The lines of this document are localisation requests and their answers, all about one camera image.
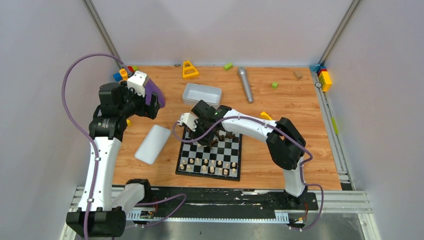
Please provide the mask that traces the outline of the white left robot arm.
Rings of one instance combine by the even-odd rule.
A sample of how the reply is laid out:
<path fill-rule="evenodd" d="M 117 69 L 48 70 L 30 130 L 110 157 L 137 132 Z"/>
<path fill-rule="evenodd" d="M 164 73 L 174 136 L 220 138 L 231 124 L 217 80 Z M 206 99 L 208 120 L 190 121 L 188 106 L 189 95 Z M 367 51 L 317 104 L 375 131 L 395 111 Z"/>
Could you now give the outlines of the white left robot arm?
<path fill-rule="evenodd" d="M 90 160 L 84 192 L 76 212 L 66 215 L 66 224 L 80 237 L 120 237 L 124 233 L 127 214 L 139 204 L 153 201 L 148 179 L 130 179 L 124 190 L 112 199 L 113 174 L 118 152 L 129 117 L 134 115 L 155 119 L 166 104 L 159 87 L 149 80 L 145 94 L 126 82 L 103 84 L 98 92 L 100 104 L 93 113 L 89 131 L 83 134 L 90 141 Z"/>

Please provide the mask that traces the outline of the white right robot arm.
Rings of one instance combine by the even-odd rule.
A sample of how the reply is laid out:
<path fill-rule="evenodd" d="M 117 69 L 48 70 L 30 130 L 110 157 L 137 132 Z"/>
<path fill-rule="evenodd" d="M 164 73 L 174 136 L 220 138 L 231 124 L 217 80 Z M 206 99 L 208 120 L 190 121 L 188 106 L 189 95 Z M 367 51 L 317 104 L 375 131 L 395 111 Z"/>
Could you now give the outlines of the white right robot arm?
<path fill-rule="evenodd" d="M 178 125 L 189 129 L 191 142 L 203 147 L 213 145 L 216 133 L 237 133 L 259 140 L 267 145 L 272 161 L 283 170 L 285 201 L 292 209 L 298 209 L 306 201 L 307 186 L 303 181 L 301 162 L 306 151 L 306 141 L 285 117 L 265 120 L 243 114 L 229 106 L 218 108 L 199 101 L 190 112 L 182 113 Z"/>

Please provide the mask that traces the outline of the black white chessboard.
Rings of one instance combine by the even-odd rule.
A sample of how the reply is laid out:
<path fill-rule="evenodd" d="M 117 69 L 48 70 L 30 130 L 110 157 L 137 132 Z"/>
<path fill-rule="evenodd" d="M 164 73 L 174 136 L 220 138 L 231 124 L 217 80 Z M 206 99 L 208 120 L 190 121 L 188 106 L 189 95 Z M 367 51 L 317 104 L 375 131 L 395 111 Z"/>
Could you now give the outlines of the black white chessboard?
<path fill-rule="evenodd" d="M 211 147 L 204 147 L 196 142 L 182 142 L 175 174 L 239 182 L 243 135 L 235 133 L 231 138 L 228 136 L 228 133 L 220 130 L 214 136 Z"/>

